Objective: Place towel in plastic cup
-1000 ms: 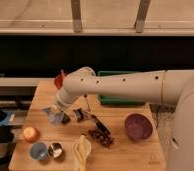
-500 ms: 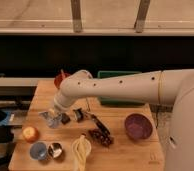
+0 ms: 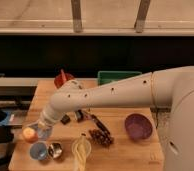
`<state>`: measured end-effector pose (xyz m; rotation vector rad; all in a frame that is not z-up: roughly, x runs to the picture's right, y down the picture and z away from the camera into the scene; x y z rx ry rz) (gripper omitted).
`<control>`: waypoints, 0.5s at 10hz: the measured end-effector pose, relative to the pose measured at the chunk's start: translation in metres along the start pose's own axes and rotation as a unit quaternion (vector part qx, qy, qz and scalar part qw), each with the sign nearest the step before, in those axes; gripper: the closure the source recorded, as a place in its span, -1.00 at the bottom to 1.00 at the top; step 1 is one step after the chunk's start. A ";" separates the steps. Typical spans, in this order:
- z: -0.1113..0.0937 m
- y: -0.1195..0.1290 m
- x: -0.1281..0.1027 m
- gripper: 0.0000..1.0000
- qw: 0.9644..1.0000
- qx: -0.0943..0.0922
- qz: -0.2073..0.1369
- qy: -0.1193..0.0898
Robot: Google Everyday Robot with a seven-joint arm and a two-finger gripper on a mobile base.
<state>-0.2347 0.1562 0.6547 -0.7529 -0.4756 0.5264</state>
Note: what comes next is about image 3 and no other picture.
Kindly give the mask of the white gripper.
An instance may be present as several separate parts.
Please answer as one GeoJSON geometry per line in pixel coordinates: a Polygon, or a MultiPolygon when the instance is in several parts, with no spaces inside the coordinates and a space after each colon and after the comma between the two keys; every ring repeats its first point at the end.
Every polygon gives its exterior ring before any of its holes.
{"type": "Polygon", "coordinates": [[[43,108],[39,117],[39,124],[42,126],[52,127],[61,120],[63,113],[57,112],[50,105],[43,108]]]}

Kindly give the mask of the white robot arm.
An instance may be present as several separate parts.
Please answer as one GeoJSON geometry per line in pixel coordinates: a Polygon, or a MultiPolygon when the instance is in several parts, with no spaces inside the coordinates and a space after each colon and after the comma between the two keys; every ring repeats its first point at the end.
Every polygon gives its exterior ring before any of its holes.
{"type": "Polygon", "coordinates": [[[51,96],[38,122],[51,127],[66,112],[113,107],[170,108],[164,171],[194,171],[194,66],[149,72],[89,89],[70,80],[51,96]]]}

